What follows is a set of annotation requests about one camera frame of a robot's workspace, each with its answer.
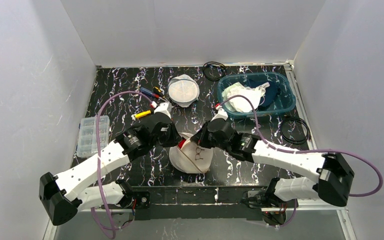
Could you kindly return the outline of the white mesh bag blue trim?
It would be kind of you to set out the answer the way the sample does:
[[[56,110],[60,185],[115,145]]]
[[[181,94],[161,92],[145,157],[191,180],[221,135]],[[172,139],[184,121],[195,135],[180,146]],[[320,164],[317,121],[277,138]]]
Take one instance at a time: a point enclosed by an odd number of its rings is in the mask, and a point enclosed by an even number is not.
[[[182,108],[188,108],[200,95],[197,82],[187,74],[172,78],[168,82],[169,99]]]

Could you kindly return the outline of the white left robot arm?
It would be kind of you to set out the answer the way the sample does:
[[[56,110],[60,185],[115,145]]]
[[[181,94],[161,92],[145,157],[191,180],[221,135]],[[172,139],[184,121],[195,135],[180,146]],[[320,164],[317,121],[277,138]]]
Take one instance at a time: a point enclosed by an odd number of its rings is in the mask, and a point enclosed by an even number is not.
[[[99,188],[91,187],[101,176],[147,155],[154,147],[174,147],[181,140],[171,115],[155,112],[75,167],[43,174],[39,178],[39,199],[52,224],[65,224],[77,212],[102,205]]]

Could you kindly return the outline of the white bra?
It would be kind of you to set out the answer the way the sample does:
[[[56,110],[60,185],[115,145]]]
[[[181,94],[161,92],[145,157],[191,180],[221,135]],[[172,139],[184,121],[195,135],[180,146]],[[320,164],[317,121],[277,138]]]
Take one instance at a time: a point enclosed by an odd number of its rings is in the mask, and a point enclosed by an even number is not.
[[[236,82],[231,86],[225,88],[221,93],[221,97],[223,101],[236,95],[246,97],[248,100],[250,100],[251,104],[249,104],[248,101],[243,97],[234,97],[231,100],[227,101],[224,104],[224,107],[231,112],[250,113],[252,112],[251,107],[253,107],[254,110],[258,108],[260,99],[264,94],[264,88],[251,88],[249,86],[244,86],[241,83]]]

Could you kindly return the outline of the white mesh bag tan trim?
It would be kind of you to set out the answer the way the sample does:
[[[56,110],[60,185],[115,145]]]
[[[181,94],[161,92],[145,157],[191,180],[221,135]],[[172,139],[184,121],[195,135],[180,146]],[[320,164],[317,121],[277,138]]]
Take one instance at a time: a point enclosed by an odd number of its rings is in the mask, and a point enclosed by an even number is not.
[[[180,132],[182,139],[186,142],[182,148],[170,147],[170,163],[179,171],[186,174],[205,174],[210,170],[214,156],[214,148],[203,148],[190,141],[191,133]]]

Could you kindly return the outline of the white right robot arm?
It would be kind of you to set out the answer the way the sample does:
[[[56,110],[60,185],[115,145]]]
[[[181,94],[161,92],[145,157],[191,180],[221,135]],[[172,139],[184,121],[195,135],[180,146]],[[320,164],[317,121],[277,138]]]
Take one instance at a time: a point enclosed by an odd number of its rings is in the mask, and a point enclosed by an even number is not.
[[[190,140],[201,148],[219,148],[238,161],[271,165],[300,175],[273,178],[262,198],[269,203],[295,199],[320,199],[336,207],[348,203],[355,173],[341,153],[273,145],[257,135],[237,132],[222,118],[205,122]]]

